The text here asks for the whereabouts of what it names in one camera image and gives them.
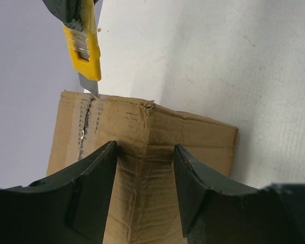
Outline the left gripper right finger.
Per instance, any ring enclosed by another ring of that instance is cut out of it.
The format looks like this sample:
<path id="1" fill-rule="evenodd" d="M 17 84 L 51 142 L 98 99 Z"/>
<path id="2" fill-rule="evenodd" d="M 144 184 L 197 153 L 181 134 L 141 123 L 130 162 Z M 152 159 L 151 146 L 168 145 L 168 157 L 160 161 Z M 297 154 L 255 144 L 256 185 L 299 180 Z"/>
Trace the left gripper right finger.
<path id="1" fill-rule="evenodd" d="M 188 243 L 305 243 L 305 184 L 257 189 L 174 148 L 182 234 Z"/>

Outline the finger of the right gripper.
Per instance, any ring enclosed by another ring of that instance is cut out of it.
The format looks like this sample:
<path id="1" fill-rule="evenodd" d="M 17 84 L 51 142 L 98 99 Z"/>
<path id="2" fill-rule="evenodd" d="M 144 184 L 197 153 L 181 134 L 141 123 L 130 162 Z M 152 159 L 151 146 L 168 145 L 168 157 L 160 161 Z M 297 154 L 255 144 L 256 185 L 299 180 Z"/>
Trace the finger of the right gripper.
<path id="1" fill-rule="evenodd" d="M 42 0 L 48 11 L 63 24 L 81 24 L 81 0 Z"/>

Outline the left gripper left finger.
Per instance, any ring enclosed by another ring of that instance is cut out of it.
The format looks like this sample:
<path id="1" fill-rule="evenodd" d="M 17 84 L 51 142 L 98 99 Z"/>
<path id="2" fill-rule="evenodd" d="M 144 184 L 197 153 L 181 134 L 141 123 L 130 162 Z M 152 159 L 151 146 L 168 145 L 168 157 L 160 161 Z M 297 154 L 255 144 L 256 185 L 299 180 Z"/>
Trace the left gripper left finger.
<path id="1" fill-rule="evenodd" d="M 109 141 L 29 186 L 0 189 L 0 243 L 102 243 L 116 164 Z"/>

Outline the yellow utility knife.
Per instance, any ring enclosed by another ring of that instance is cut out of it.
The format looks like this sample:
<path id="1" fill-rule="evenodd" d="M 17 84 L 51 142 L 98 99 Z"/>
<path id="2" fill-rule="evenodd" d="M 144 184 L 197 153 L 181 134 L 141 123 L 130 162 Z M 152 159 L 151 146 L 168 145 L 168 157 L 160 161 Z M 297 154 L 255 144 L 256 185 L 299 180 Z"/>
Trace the yellow utility knife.
<path id="1" fill-rule="evenodd" d="M 64 24 L 67 46 L 80 85 L 99 97 L 98 82 L 101 80 L 101 52 L 98 44 L 94 1 L 78 1 L 80 22 Z"/>

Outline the brown cardboard express box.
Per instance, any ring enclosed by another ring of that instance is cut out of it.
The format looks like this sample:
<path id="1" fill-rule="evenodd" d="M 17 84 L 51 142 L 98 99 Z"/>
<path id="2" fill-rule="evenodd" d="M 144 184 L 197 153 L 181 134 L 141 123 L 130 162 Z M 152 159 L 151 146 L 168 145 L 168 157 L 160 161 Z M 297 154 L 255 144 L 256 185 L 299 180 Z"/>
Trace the brown cardboard express box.
<path id="1" fill-rule="evenodd" d="M 186 243 L 173 169 L 176 144 L 229 176 L 238 128 L 136 98 L 61 93 L 47 174 L 108 141 L 121 148 L 104 243 Z"/>

